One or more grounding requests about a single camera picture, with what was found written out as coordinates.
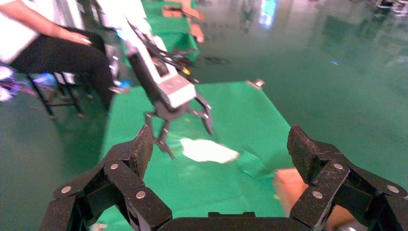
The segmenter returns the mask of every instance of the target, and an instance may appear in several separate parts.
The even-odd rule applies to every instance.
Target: seated person
[[[87,72],[109,110],[115,85],[102,37],[58,26],[30,4],[0,0],[0,61],[25,73]]]

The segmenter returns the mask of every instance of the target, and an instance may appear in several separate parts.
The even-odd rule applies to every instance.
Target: black chair
[[[74,106],[76,109],[76,112],[78,114],[79,117],[84,117],[84,114],[82,113],[81,108],[78,105],[78,100],[77,98],[74,96],[74,94],[72,93],[72,84],[68,83],[66,81],[66,78],[63,74],[60,74],[62,76],[62,79],[64,81],[64,84],[60,83],[57,79],[57,77],[55,76],[55,73],[53,73],[52,75],[54,76],[56,82],[57,82],[57,87],[58,87],[58,91],[62,94],[65,95],[65,91],[64,88],[66,89],[66,91],[68,92],[68,100],[63,101],[63,102],[58,102],[58,103],[54,103],[54,99],[55,99],[55,94],[57,92],[53,92],[51,93],[48,97],[45,97],[43,95],[43,93],[41,92],[41,90],[38,88],[37,84],[35,83],[35,81],[33,80],[32,76],[29,73],[23,73],[26,78],[31,82],[31,85],[33,87],[33,89],[36,91],[39,99],[41,100],[42,104],[44,105],[45,109],[47,110],[48,114],[50,115],[50,118],[52,120],[57,119],[57,116],[54,114],[54,112],[51,110],[51,107],[57,107],[57,106]],[[88,98],[93,99],[92,94],[90,93],[90,89],[89,89],[89,83],[86,82],[84,84],[77,84],[79,86],[83,86],[85,89],[85,92],[88,95]]]

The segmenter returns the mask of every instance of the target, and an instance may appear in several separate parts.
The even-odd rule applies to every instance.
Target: wrinkled green fabric
[[[211,211],[284,216],[271,176],[278,168],[293,166],[286,149],[287,122],[261,90],[246,82],[203,84],[197,91],[212,106],[215,135],[208,135],[201,120],[190,114],[172,121],[166,142],[176,160],[155,146],[146,186],[171,208],[174,218],[206,217]],[[144,112],[152,110],[140,87],[116,96],[100,159],[112,145],[133,139],[144,124]],[[154,119],[156,134],[160,126],[161,121]],[[213,140],[240,152],[240,157],[226,164],[195,162],[183,156],[182,138]],[[130,230],[115,207],[98,222],[108,224],[108,230]]]

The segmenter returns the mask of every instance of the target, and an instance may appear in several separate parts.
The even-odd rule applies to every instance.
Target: white shirt
[[[0,5],[14,0],[0,0]],[[38,12],[34,3],[23,0],[31,9]],[[39,34],[25,25],[0,12],[0,60],[10,64]]]

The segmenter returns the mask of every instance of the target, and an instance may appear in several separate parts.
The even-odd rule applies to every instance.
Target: chair leg
[[[58,81],[57,76],[55,75],[55,73],[52,73],[52,76],[54,76],[54,79],[57,82],[58,90],[61,92],[62,95],[65,95],[63,85],[60,83],[60,81]]]
[[[79,105],[78,105],[78,100],[77,100],[77,98],[73,95],[73,93],[72,93],[72,91],[71,91],[70,84],[66,81],[66,79],[65,79],[65,77],[64,77],[64,74],[62,74],[61,76],[62,76],[62,78],[63,78],[63,80],[64,80],[64,83],[65,83],[65,86],[66,86],[66,91],[68,92],[69,96],[71,96],[71,100],[73,101],[73,105],[74,105],[74,107],[75,107],[75,109],[76,109],[76,112],[78,112],[78,116],[79,116],[79,117],[84,117],[84,114],[82,114],[82,110],[81,110],[81,108],[80,108]]]
[[[39,90],[36,83],[34,82],[33,78],[30,76],[30,74],[27,74],[26,77],[28,78],[28,80],[30,80],[31,85],[33,86],[34,90],[37,92],[39,99],[41,100],[42,104],[44,105],[44,107],[47,110],[48,114],[50,115],[51,119],[56,119],[57,116],[54,115],[54,113],[52,112],[50,106],[48,106],[48,102],[45,100],[45,98],[42,95],[41,91]]]
[[[88,96],[88,98],[90,99],[90,100],[93,100],[93,95],[92,95],[92,93],[90,92],[90,83],[89,83],[89,80],[88,80],[88,76],[83,76],[83,79],[84,79],[84,90],[85,90],[85,92],[86,92],[86,94],[87,94],[87,96]]]

